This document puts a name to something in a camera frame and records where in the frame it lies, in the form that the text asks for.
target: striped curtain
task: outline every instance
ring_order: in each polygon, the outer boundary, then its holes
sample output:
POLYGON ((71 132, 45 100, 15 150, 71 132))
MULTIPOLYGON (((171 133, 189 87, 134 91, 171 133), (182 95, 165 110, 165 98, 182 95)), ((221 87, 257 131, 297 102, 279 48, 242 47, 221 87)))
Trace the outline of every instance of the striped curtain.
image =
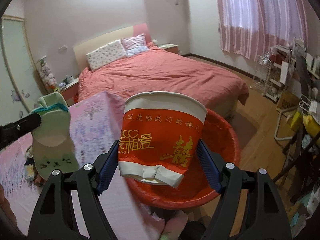
POLYGON ((255 60, 274 45, 289 46, 293 38, 307 44, 302 0, 218 0, 221 48, 255 60))

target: nightstand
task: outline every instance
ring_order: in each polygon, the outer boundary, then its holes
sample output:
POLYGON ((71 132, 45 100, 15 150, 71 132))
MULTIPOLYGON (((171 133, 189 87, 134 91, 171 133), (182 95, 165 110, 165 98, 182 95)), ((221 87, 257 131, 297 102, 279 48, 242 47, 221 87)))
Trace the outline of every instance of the nightstand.
POLYGON ((179 45, 176 44, 163 44, 158 46, 161 49, 166 50, 167 52, 175 53, 179 55, 179 45))
POLYGON ((75 80, 66 85, 63 89, 60 90, 61 95, 63 96, 64 100, 67 101, 68 106, 73 105, 72 99, 76 93, 78 93, 79 89, 79 78, 75 78, 75 80))

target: blue gripper pad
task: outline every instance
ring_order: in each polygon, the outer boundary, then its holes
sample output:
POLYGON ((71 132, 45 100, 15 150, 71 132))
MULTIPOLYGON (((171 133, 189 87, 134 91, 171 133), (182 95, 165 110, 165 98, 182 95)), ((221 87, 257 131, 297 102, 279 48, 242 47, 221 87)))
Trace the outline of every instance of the blue gripper pad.
POLYGON ((220 193, 222 186, 220 183, 219 170, 209 154, 208 147, 206 147, 202 140, 198 142, 196 153, 210 187, 220 193))
POLYGON ((116 168, 118 167, 118 147, 114 147, 109 158, 103 165, 99 175, 99 184, 97 191, 101 195, 105 190, 108 189, 112 177, 115 174, 116 168))

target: door frame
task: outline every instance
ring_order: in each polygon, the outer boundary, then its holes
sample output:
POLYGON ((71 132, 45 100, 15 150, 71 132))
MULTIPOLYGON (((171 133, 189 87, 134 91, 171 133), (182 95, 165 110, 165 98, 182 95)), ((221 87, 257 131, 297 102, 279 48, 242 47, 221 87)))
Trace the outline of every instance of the door frame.
POLYGON ((26 28, 25 28, 25 19, 24 18, 20 18, 20 17, 15 17, 15 16, 3 15, 1 17, 1 19, 0 19, 0 42, 1 42, 2 54, 3 54, 3 58, 4 58, 4 64, 5 64, 5 67, 7 69, 8 74, 9 74, 9 77, 11 79, 11 83, 12 83, 14 89, 16 90, 17 94, 19 95, 20 99, 21 99, 21 103, 23 104, 25 109, 28 111, 28 113, 30 113, 32 111, 32 109, 30 109, 28 104, 25 102, 23 95, 19 91, 18 86, 17 86, 17 84, 16 84, 16 82, 15 82, 15 80, 13 78, 9 62, 7 60, 7 55, 6 55, 5 46, 4 46, 3 32, 2 32, 3 20, 18 21, 18 22, 22 23, 23 39, 24 39, 24 42, 25 42, 25 45, 26 45, 26 49, 27 49, 27 52, 28 52, 28 55, 29 55, 29 59, 30 59, 31 65, 32 65, 34 71, 36 72, 36 75, 35 75, 36 76, 36 80, 35 81, 37 82, 37 84, 39 86, 39 89, 40 89, 40 92, 43 95, 47 94, 47 90, 44 87, 44 84, 43 84, 42 79, 40 77, 39 71, 38 71, 38 69, 36 67, 36 64, 35 64, 35 62, 33 60, 33 56, 31 54, 31 50, 30 50, 30 46, 29 46, 28 38, 27 38, 27 32, 26 32, 26 28))

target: skirting board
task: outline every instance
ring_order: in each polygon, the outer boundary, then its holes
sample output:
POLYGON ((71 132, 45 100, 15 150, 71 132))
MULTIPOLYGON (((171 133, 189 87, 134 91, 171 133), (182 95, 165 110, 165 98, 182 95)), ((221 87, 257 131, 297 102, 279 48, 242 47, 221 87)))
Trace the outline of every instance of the skirting board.
POLYGON ((242 75, 245 75, 245 76, 247 76, 247 77, 253 78, 253 75, 252 75, 252 74, 250 74, 250 73, 248 73, 248 72, 246 72, 246 71, 243 71, 243 70, 241 70, 241 69, 239 69, 239 68, 230 66, 230 65, 228 65, 228 64, 226 64, 226 63, 220 62, 220 61, 218 61, 218 60, 214 60, 214 59, 211 59, 211 58, 208 58, 208 57, 203 57, 203 56, 196 55, 196 54, 193 54, 193 53, 188 53, 188 54, 185 54, 185 55, 183 55, 183 56, 184 56, 184 57, 193 56, 193 57, 197 57, 197 58, 200 58, 200 59, 203 59, 203 60, 206 60, 206 61, 210 61, 210 62, 215 63, 215 64, 217 64, 217 65, 221 65, 221 66, 226 67, 226 68, 228 68, 228 69, 237 71, 237 72, 239 72, 239 73, 241 73, 242 75))

